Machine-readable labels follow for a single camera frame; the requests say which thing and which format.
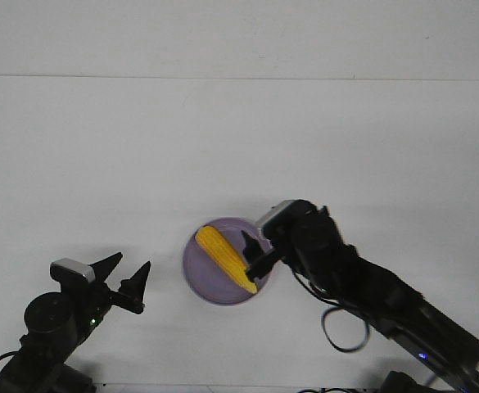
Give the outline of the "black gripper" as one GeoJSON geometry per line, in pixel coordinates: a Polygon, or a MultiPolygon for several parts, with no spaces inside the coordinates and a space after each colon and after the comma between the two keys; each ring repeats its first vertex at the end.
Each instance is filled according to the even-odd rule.
{"type": "Polygon", "coordinates": [[[143,299],[151,270],[150,261],[141,266],[131,278],[122,280],[118,291],[111,290],[105,283],[122,258],[123,254],[117,252],[93,263],[96,282],[61,284],[61,291],[71,298],[75,307],[79,327],[96,328],[113,306],[134,314],[144,311],[143,299]]]}
{"type": "Polygon", "coordinates": [[[306,200],[296,200],[264,230],[271,249],[264,251],[258,240],[242,231],[248,262],[246,277],[252,283],[271,272],[282,261],[304,275],[316,287],[341,287],[346,244],[328,209],[306,200]]]}

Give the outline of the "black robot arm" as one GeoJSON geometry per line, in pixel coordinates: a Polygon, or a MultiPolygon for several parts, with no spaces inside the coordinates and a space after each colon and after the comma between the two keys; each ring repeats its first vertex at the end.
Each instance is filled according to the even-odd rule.
{"type": "Polygon", "coordinates": [[[271,249],[242,236],[251,281],[281,261],[310,283],[318,299],[361,318],[395,341],[457,392],[479,392],[479,339],[426,301],[396,274],[361,257],[345,243],[328,208],[287,200],[259,223],[271,249]]]}
{"type": "Polygon", "coordinates": [[[91,377],[67,365],[67,359],[100,325],[114,306],[134,314],[144,311],[151,262],[111,290],[106,279],[122,260],[121,253],[93,264],[69,258],[50,265],[59,291],[44,293],[26,307],[27,333],[20,349],[0,355],[0,392],[94,392],[91,377]]]}

